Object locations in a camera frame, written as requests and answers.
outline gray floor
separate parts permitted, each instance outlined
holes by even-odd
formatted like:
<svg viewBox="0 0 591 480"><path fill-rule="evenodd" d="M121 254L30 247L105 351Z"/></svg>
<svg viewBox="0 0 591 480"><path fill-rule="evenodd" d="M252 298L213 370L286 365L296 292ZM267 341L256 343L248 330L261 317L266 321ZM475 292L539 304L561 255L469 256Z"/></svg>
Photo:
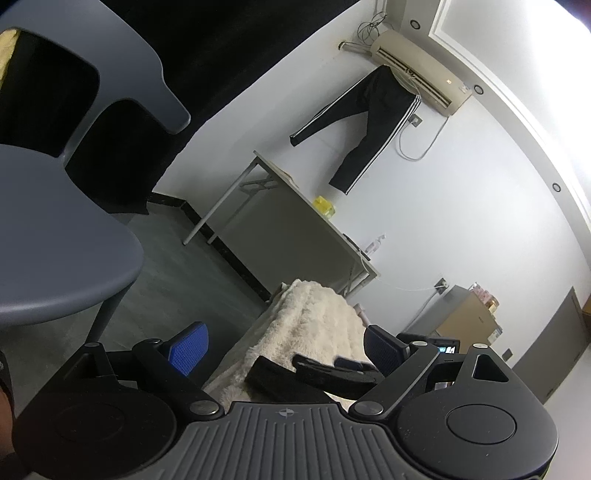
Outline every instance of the gray floor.
<svg viewBox="0 0 591 480"><path fill-rule="evenodd" d="M205 322L210 350L192 375L202 383L265 304L202 236L181 244L193 225L180 209L148 207L149 216L135 216L129 223L144 247L144 269L101 341L107 350L129 349L145 338L166 340L192 322ZM84 342L97 310L0 332L17 413Z"/></svg>

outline white stripe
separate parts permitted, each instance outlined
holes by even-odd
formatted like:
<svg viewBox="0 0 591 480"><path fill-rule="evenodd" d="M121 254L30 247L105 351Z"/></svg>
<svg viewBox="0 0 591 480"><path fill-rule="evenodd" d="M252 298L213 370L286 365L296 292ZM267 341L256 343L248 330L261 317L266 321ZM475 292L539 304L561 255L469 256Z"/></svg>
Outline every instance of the white stripe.
<svg viewBox="0 0 591 480"><path fill-rule="evenodd" d="M332 107L336 102L338 102L339 100L341 100L341 98L343 98L345 95L347 95L347 93L349 93L351 90L353 90L355 87L357 87L357 85L359 84L359 82L361 82L363 79L365 79L367 77L367 75L365 77L363 77L360 81L358 81L357 83L355 83L355 85L353 85L351 88L349 88L343 95L341 95L340 97L338 97L334 102L330 103L329 105L325 106L320 112L318 112L317 114L315 114L315 116L312 117L312 120L310 120L308 123L306 123L302 128L300 128L296 133L291 134L290 138L294 138L296 135L299 135L300 132L304 129L306 129L312 122L314 122L315 120L318 120L322 115L324 115L330 107Z"/></svg>
<svg viewBox="0 0 591 480"><path fill-rule="evenodd" d="M376 158L378 158L378 156L380 155L381 152L383 152L384 148L386 148L388 146L388 144L392 141L392 139L396 136L396 134L400 131L400 129L404 126L404 124L406 123L406 121L409 119L409 117L417 110L418 106L421 105L421 96L417 95L415 97L415 99L413 100L413 102L411 103L411 105L408 107L408 110L406 111L406 113L404 114L404 116L401 118L401 120L398 122L398 125L396 125L396 128L394 128L394 130L392 131L392 133L390 134L390 136L388 137L388 139L385 141L385 143L382 145L382 148L380 148L378 150L378 152L373 156L373 158L367 163L367 165L363 168L362 172L357 176L357 178L355 179L355 181L351 184L351 186L347 189L347 191L345 192L345 195L347 195L351 189L355 186L355 184L359 181L359 179L361 178L361 176L365 173L365 171L371 166L371 164L374 162L374 160Z"/></svg>

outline bottle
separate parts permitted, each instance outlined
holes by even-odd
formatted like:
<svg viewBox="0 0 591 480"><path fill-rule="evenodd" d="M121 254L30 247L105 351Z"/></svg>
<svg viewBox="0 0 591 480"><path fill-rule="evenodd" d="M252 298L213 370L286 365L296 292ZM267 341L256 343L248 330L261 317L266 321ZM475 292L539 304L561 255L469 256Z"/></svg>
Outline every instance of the bottle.
<svg viewBox="0 0 591 480"><path fill-rule="evenodd" d="M318 195L312 205L318 210L322 215L330 219L335 214L335 206L332 204L331 201L325 199L323 196Z"/></svg>
<svg viewBox="0 0 591 480"><path fill-rule="evenodd" d="M379 237L377 237L377 239L375 239L373 242L371 242L368 247L363 250L365 252L365 254L370 257L375 251L378 250L379 246L382 244L382 240L384 240L386 238L386 234L382 233L382 235L380 235Z"/></svg>

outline yellow container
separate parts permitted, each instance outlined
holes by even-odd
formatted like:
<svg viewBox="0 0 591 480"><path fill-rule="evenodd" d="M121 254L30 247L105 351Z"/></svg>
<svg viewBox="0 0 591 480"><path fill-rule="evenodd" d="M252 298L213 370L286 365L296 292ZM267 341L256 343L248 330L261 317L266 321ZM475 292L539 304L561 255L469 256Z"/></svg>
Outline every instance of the yellow container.
<svg viewBox="0 0 591 480"><path fill-rule="evenodd" d="M330 218L335 214L334 205L323 196L318 195L312 202L312 205L314 205L314 208L327 218Z"/></svg>

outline black baseboard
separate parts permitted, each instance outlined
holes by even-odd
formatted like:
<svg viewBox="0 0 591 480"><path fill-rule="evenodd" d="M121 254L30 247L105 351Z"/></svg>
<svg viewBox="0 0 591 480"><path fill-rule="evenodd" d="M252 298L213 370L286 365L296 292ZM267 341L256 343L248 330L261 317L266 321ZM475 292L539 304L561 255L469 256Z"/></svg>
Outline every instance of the black baseboard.
<svg viewBox="0 0 591 480"><path fill-rule="evenodd" d="M168 205L171 207L180 208L184 214L187 216L189 220L193 222L194 225L197 225L201 221L201 216L193 210L185 200L178 199L175 197L170 197L168 195L163 195L161 193L152 193L148 198L148 201L151 203L158 203L159 205ZM199 233L202 234L205 238L210 238L214 231L208 224L205 224L199 230ZM234 271L241 276L241 278L246 282L246 284L253 289L253 291L264 301L268 301L271 298L271 293L263 287L261 282L259 282L256 277L251 273L250 270L238 259L234 253L226 246L222 240L216 238L212 242L212 247L214 247L218 253L222 256L222 258L228 262L228 264L234 269Z"/></svg>
<svg viewBox="0 0 591 480"><path fill-rule="evenodd" d="M171 197L169 195L163 195L162 193L152 192L148 197L150 203L158 203L158 205L168 205L169 207L182 207L184 203L187 203L183 199Z"/></svg>

